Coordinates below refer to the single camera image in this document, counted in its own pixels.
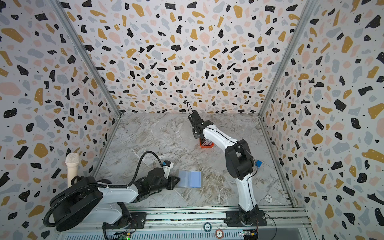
gray marble floor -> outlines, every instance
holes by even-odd
[[[170,175],[177,169],[202,171],[202,188],[163,190],[132,207],[236,206],[238,192],[234,178],[227,172],[224,152],[214,146],[201,149],[193,137],[187,114],[125,113],[101,164],[96,179],[128,184],[141,154],[155,152],[161,161],[174,163]],[[235,139],[245,139],[255,159],[262,161],[253,177],[253,192],[259,205],[288,205],[281,182],[269,154],[263,133],[252,114],[205,114],[219,129]],[[146,176],[159,163],[147,154],[136,179]],[[264,200],[266,194],[273,201]]]

orange basket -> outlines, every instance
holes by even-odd
[[[199,138],[200,139],[200,147],[201,148],[213,148],[214,147],[214,143],[212,142],[212,144],[211,145],[207,145],[207,146],[201,146],[201,138]]]

terrazzo pattern wall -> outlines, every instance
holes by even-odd
[[[318,239],[384,239],[382,0],[322,1],[262,116]]]
[[[117,118],[42,0],[0,1],[0,239],[50,239],[65,156],[89,175]]]
[[[73,1],[63,8],[122,112],[258,112],[303,0]]]

ventilation grille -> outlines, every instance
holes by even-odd
[[[132,240],[178,240],[178,239],[189,239],[189,240],[214,240],[217,239],[215,231],[212,230],[206,233],[201,230],[186,230],[186,231],[140,231],[132,234]],[[242,231],[237,229],[223,230],[223,240],[235,240],[243,239],[241,237]],[[108,235],[108,239],[116,240],[119,235]],[[62,238],[64,240],[104,240],[102,233],[70,233],[67,232]]]

white microphone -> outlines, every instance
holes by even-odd
[[[67,165],[67,168],[68,168],[68,173],[67,173],[68,187],[71,186],[72,179],[77,176],[77,166],[79,165],[79,162],[80,162],[80,156],[75,152],[69,153],[65,158],[65,164]]]

